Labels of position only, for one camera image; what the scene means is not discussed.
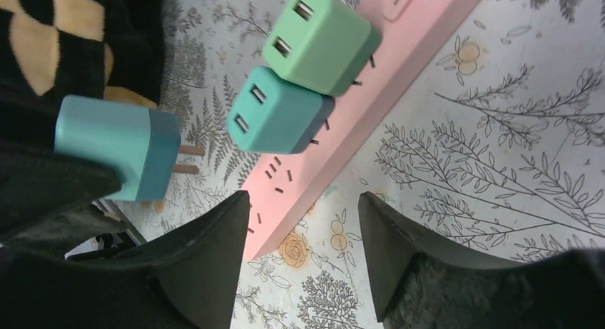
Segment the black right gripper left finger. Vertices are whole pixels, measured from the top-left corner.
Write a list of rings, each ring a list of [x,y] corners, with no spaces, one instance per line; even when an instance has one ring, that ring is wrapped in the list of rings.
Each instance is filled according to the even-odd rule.
[[[249,211],[237,191],[143,245],[69,257],[101,302],[85,311],[86,328],[229,328]]]

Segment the teal USB charger plug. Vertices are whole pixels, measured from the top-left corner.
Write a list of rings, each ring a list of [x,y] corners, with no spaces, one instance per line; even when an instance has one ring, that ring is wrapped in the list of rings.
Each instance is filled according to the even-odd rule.
[[[335,108],[334,99],[256,66],[226,118],[237,146],[247,152],[303,152]]]

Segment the light green USB charger plug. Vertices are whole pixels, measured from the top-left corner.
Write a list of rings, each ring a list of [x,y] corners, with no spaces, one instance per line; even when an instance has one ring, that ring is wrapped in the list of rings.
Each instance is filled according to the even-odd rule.
[[[282,79],[341,96],[381,41],[381,31],[341,0],[289,0],[262,55]]]

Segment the blue-teal USB charger plug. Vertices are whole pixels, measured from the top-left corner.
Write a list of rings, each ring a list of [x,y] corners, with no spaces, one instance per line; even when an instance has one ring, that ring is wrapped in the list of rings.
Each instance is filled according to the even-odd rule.
[[[205,153],[181,143],[174,113],[75,95],[61,103],[54,150],[113,169],[121,188],[108,199],[117,201],[164,198],[173,173],[199,172],[196,166],[178,164],[178,154]]]

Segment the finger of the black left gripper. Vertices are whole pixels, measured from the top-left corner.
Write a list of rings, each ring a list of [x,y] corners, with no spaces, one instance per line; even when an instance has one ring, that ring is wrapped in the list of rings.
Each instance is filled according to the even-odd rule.
[[[118,174],[100,163],[1,142],[2,238],[119,190]]]

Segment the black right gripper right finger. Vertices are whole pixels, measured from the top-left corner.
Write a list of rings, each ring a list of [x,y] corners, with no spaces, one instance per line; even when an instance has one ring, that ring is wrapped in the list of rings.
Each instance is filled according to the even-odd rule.
[[[385,328],[565,328],[550,265],[473,250],[399,214],[371,192],[358,202],[376,318]]]

